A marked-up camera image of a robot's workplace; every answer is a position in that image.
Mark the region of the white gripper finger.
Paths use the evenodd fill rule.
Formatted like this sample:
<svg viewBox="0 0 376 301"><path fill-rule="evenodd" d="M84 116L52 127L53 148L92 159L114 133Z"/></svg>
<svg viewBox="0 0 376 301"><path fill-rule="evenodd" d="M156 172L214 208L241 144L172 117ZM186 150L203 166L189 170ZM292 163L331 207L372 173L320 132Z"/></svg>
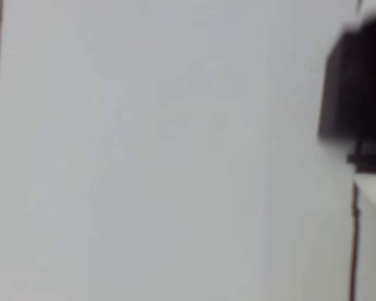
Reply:
<svg viewBox="0 0 376 301"><path fill-rule="evenodd" d="M354 167L356 188L376 209L376 143L357 140L347 162Z"/></svg>

